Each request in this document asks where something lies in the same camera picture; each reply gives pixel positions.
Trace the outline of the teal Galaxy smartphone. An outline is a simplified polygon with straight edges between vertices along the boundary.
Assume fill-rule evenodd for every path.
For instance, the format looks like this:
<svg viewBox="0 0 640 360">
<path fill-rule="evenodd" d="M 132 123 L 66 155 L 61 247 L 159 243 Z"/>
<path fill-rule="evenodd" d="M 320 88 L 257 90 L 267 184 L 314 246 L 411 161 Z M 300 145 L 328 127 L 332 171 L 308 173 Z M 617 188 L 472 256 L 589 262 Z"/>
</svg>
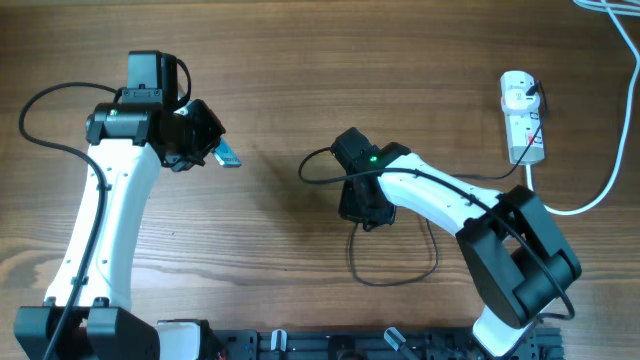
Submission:
<svg viewBox="0 0 640 360">
<path fill-rule="evenodd" d="M 224 168 L 239 168 L 242 166 L 242 162 L 224 138 L 220 138 L 219 144 L 211 153 Z"/>
</svg>

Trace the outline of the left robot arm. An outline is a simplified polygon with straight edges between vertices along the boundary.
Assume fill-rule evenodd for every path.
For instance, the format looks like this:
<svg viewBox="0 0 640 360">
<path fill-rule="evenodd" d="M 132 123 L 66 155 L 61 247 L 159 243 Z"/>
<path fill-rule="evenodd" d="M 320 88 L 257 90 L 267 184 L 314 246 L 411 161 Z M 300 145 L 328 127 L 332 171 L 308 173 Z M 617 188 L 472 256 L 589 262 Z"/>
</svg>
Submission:
<svg viewBox="0 0 640 360">
<path fill-rule="evenodd" d="M 144 208 L 162 169 L 213 155 L 240 160 L 206 104 L 178 82 L 184 62 L 133 51 L 128 81 L 86 125 L 86 184 L 63 262 L 39 306 L 18 310 L 14 334 L 31 359 L 223 359 L 204 320 L 148 324 L 131 311 L 131 272 Z"/>
</svg>

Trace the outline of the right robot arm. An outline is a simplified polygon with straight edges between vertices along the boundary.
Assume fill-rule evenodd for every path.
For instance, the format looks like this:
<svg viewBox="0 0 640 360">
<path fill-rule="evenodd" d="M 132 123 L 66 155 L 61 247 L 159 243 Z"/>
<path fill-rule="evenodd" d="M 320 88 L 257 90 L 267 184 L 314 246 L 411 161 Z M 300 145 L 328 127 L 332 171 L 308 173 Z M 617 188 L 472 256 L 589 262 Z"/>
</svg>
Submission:
<svg viewBox="0 0 640 360">
<path fill-rule="evenodd" d="M 476 187 L 427 165 L 401 144 L 378 148 L 355 128 L 329 150 L 346 172 L 342 218 L 370 231 L 392 224 L 404 207 L 456 238 L 485 304 L 472 335 L 494 358 L 513 353 L 582 273 L 551 214 L 526 187 L 507 193 Z"/>
</svg>

